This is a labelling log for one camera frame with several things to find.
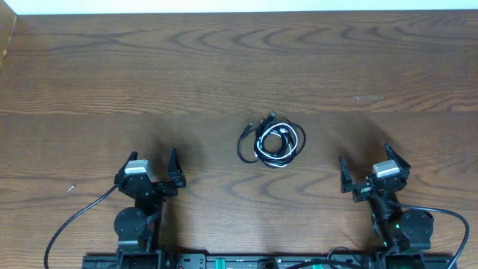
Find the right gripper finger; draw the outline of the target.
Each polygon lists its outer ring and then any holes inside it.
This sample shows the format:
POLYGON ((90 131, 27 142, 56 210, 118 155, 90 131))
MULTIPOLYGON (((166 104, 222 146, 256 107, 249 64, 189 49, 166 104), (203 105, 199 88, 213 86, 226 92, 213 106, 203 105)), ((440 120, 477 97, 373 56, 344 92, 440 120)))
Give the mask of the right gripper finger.
POLYGON ((341 167, 341 193, 345 194, 353 190, 353 180, 350 170, 342 156, 339 157, 341 167))
POLYGON ((397 154, 389 143, 384 143, 385 154, 389 161, 394 161, 400 170, 410 170, 410 164, 397 154))

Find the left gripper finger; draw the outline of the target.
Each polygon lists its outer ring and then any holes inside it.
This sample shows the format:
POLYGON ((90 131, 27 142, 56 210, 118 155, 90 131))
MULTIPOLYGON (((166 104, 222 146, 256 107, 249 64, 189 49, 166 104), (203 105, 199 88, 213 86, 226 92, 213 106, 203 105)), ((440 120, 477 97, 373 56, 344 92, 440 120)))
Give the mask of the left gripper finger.
POLYGON ((127 166, 127 164, 130 162, 130 161, 136 161, 137 160, 137 156, 138 156, 138 153, 136 151, 133 151, 130 156, 127 158, 126 162, 124 163, 124 165, 118 170, 118 174, 119 175, 122 175, 125 173, 125 168, 127 166))
POLYGON ((177 188, 186 187, 186 178, 183 173, 183 170, 180 167, 177 151, 176 151, 176 148, 174 147, 170 150, 170 156, 169 156, 168 167, 167 167, 167 175, 170 178, 170 181, 177 188))

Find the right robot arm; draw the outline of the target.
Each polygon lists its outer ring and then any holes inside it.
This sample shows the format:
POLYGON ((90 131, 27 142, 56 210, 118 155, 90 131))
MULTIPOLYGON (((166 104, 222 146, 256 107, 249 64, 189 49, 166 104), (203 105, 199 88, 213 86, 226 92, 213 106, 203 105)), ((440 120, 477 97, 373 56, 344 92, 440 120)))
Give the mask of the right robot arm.
POLYGON ((341 193, 351 193, 355 202, 366 201, 376 236, 382 238, 385 249, 365 258, 366 268, 425 268, 423 252, 431 248, 434 218, 423 209, 402 210, 397 192, 404 189, 411 165, 398 155, 390 144, 384 145, 388 160, 373 165, 373 172, 360 183, 343 157, 341 193))

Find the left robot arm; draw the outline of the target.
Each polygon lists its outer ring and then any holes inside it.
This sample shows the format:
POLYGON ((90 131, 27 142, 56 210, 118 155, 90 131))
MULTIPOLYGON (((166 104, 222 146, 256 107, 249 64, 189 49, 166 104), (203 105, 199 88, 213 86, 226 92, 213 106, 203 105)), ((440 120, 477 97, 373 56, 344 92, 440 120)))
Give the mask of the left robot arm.
POLYGON ((161 225, 163 205, 186 186, 177 151, 170 150, 165 182, 153 182, 152 166, 132 152, 114 178, 114 186, 134 200, 115 218, 118 235, 116 268, 176 268, 177 258, 170 251, 154 246, 161 225))

